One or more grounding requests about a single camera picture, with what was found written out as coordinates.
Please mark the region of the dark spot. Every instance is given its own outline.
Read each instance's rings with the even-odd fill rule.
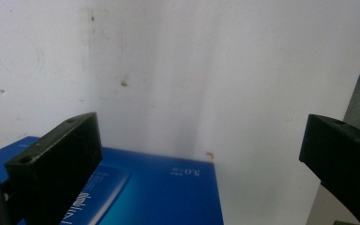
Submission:
[[[209,156],[211,160],[215,158],[215,153],[213,152],[206,152],[206,155]]]
[[[121,85],[122,85],[122,86],[128,86],[127,80],[126,80],[126,79],[123,79],[123,80],[121,81]]]

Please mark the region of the blue cardboard box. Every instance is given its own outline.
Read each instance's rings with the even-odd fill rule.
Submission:
[[[0,149],[4,163],[38,138]],[[213,163],[103,148],[103,160],[62,224],[222,225]]]

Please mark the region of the white wall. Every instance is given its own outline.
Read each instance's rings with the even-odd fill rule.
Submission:
[[[360,1],[0,1],[0,147],[97,111],[106,146],[214,153],[226,224],[305,224],[307,116],[359,72]]]

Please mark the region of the white surface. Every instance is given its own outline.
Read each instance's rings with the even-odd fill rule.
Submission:
[[[0,147],[97,111],[106,146],[214,153],[226,224],[305,224],[307,116],[359,72],[360,1],[0,1]]]

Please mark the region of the stain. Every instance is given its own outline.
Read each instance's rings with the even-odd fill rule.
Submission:
[[[101,36],[102,36],[104,39],[111,39],[110,36],[108,36],[108,35],[105,33],[104,29],[101,29],[100,32],[101,32]]]
[[[288,118],[285,119],[286,122],[291,122],[293,121],[293,117],[292,116],[289,116]]]
[[[109,98],[108,98],[108,97],[104,97],[104,96],[99,96],[98,99],[99,99],[99,100],[108,100]]]
[[[17,138],[18,139],[21,139],[23,137],[27,137],[28,136],[28,133],[27,132],[23,132],[22,134],[18,135]]]
[[[127,77],[125,77],[124,79],[122,79],[122,81],[121,81],[121,86],[129,86],[128,81],[127,81]]]
[[[3,96],[3,97],[6,95],[6,91],[3,89],[0,90],[0,93],[1,93],[1,96]]]
[[[206,155],[209,156],[211,160],[215,158],[215,153],[213,152],[206,152]]]

